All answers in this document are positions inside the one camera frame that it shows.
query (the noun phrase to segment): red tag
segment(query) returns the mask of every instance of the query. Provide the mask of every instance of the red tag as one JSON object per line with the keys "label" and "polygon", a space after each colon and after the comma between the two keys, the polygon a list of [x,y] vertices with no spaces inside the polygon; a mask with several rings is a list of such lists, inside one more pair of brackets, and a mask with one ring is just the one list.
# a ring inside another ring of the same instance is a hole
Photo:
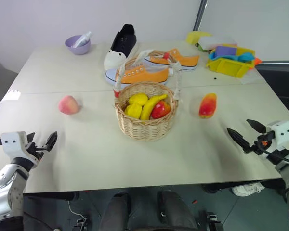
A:
{"label": "red tag", "polygon": [[114,90],[114,94],[115,94],[115,97],[116,97],[116,98],[119,98],[120,91],[119,91],[119,92],[116,92],[116,91]]}
{"label": "red tag", "polygon": [[164,56],[163,56],[163,59],[168,59],[169,58],[169,53],[168,52],[165,52],[164,53]]}

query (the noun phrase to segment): yellow plastic crate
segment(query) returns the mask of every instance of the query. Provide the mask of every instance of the yellow plastic crate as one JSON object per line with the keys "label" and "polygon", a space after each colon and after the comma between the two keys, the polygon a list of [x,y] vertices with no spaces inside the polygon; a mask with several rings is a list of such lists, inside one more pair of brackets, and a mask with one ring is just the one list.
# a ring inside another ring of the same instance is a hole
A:
{"label": "yellow plastic crate", "polygon": [[[236,47],[228,44],[223,44],[223,46],[227,47]],[[255,56],[255,51],[249,50],[242,47],[236,47],[236,55],[241,55],[244,52],[250,52]],[[209,59],[207,62],[207,67],[211,71],[219,72],[222,74],[226,74],[229,76],[234,76],[237,78],[242,78],[243,75],[250,69],[255,67],[255,60],[247,61],[246,63],[226,59],[226,58],[218,58],[216,60]]]}

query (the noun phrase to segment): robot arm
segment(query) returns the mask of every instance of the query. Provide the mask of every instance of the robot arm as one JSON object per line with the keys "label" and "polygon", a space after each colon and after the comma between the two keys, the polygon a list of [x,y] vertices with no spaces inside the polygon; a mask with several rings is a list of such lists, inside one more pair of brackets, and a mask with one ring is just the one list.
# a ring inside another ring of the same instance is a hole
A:
{"label": "robot arm", "polygon": [[23,230],[23,191],[29,171],[39,164],[42,151],[50,151],[57,140],[54,132],[39,148],[32,142],[33,136],[34,133],[27,136],[23,131],[1,135],[0,145],[11,163],[0,171],[0,231]]}
{"label": "robot arm", "polygon": [[237,131],[227,128],[228,133],[246,154],[255,152],[275,165],[285,182],[285,196],[289,206],[289,150],[283,147],[289,141],[289,121],[276,121],[267,126],[255,120],[248,119],[247,122],[257,132],[262,133],[251,147]]}

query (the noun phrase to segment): wicker basket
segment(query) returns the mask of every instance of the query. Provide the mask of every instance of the wicker basket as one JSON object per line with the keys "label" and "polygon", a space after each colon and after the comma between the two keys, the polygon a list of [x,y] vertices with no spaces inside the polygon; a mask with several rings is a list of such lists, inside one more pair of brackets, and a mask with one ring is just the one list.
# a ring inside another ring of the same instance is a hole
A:
{"label": "wicker basket", "polygon": [[[135,65],[147,56],[158,56],[167,58],[173,68],[173,75],[177,78],[175,93],[168,87],[152,81],[133,83],[121,90],[121,79],[125,69]],[[181,65],[172,56],[163,51],[143,51],[137,58],[127,61],[119,69],[119,76],[114,86],[115,110],[121,130],[126,135],[138,141],[156,141],[166,135],[174,123],[174,116],[178,107],[178,100],[181,91]],[[144,93],[149,98],[156,95],[167,94],[165,101],[170,105],[171,111],[160,119],[139,120],[129,117],[124,113],[128,105],[129,98],[137,93]]]}

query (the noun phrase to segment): purple bowl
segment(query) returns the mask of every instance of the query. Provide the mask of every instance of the purple bowl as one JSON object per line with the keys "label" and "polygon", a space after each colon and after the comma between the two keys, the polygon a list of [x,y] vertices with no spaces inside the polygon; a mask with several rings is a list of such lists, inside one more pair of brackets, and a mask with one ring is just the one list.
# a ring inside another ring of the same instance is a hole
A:
{"label": "purple bowl", "polygon": [[80,38],[80,36],[81,35],[75,35],[75,36],[72,36],[66,40],[66,46],[73,54],[77,54],[77,55],[85,54],[90,49],[90,45],[91,45],[90,40],[85,45],[83,45],[81,47],[76,47],[76,48],[71,47],[74,44],[74,42],[76,42],[77,39]]}

